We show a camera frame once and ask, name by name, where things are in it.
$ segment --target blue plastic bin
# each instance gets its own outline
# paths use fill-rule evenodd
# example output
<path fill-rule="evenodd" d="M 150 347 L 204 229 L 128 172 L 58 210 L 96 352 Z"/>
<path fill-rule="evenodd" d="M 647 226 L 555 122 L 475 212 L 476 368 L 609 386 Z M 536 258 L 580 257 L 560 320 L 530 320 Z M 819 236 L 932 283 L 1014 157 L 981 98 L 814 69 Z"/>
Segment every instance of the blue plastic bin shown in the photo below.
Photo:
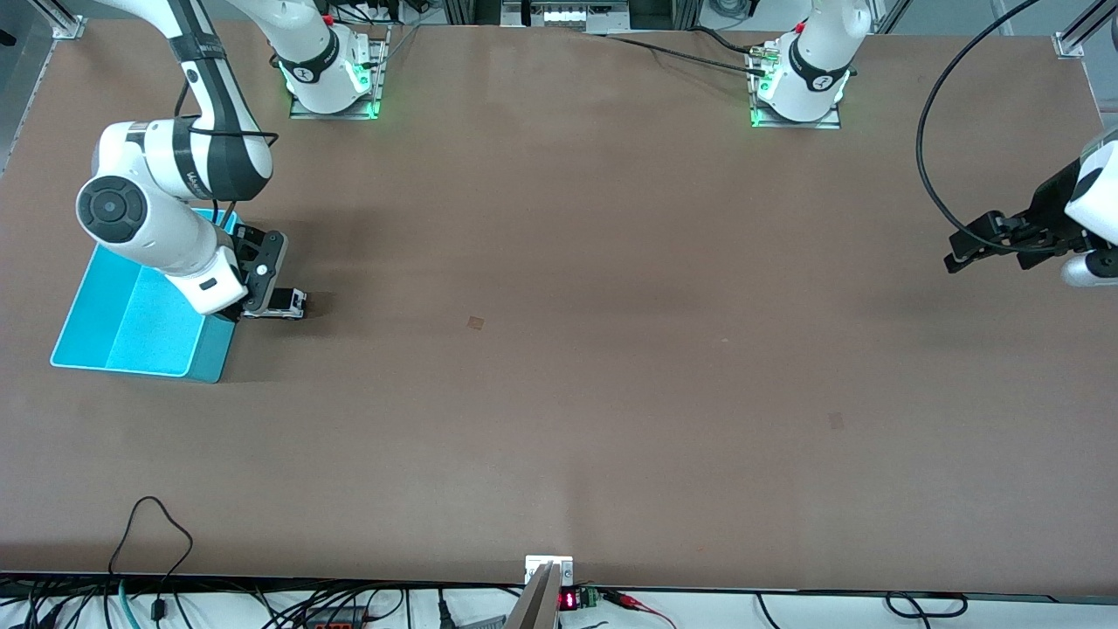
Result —
<path fill-rule="evenodd" d="M 212 212 L 195 211 L 207 219 Z M 236 222 L 233 212 L 227 230 Z M 233 328 L 230 322 L 195 312 L 160 273 L 96 245 L 50 364 L 216 383 Z"/>

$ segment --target table surface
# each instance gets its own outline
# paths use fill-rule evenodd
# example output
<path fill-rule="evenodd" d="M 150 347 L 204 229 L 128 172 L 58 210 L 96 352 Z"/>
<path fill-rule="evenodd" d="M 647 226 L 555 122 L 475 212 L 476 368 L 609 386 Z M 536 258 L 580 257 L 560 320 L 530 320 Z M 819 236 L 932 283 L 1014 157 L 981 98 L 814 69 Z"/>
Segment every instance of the table surface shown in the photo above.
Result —
<path fill-rule="evenodd" d="M 220 25 L 313 318 L 238 326 L 216 387 L 51 369 L 101 130 L 168 115 L 155 31 L 58 46 L 0 181 L 0 566 L 102 570 L 162 497 L 203 573 L 1118 592 L 1112 290 L 949 276 L 913 165 L 957 38 L 872 37 L 841 131 L 749 127 L 738 74 L 561 29 L 442 28 L 376 122 L 288 121 Z M 733 61 L 698 34 L 644 36 Z M 739 41 L 745 42 L 743 35 Z M 996 38 L 928 160 L 1016 210 L 1099 130 L 1078 63 Z M 471 318 L 484 325 L 471 327 Z M 145 509 L 121 570 L 181 541 Z"/>

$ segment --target brown table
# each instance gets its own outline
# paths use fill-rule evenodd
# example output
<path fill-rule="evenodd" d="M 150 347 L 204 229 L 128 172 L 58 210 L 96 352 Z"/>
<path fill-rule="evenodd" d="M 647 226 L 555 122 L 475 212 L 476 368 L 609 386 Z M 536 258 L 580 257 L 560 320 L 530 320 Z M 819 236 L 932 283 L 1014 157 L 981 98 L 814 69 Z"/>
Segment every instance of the brown table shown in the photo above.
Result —
<path fill-rule="evenodd" d="M 217 387 L 48 365 L 94 142 L 181 80 L 136 21 L 60 44 L 0 181 L 3 569 L 101 570 L 155 494 L 190 572 L 514 581 L 556 552 L 631 584 L 1118 592 L 1118 293 L 948 276 L 917 179 L 963 39 L 869 39 L 812 132 L 560 29 L 420 31 L 381 120 L 293 122 L 263 37 L 221 35 L 283 134 L 240 209 L 315 316 L 238 327 Z M 929 166 L 960 216 L 1015 210 L 1098 130 L 1079 64 L 997 38 Z M 134 542 L 123 570 L 181 552 L 154 512 Z"/>

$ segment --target teal cable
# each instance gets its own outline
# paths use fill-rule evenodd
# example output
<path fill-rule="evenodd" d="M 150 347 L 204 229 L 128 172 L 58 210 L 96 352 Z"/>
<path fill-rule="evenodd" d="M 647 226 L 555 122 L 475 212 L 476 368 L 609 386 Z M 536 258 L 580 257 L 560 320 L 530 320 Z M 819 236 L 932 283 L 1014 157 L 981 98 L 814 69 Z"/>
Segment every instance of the teal cable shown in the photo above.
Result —
<path fill-rule="evenodd" d="M 129 597 L 124 593 L 124 580 L 121 579 L 121 584 L 116 587 L 116 595 L 121 599 L 121 607 L 124 609 L 124 618 L 129 619 L 129 625 L 132 629 L 140 629 L 140 623 L 136 622 L 136 617 L 132 613 L 132 608 L 129 607 Z"/>

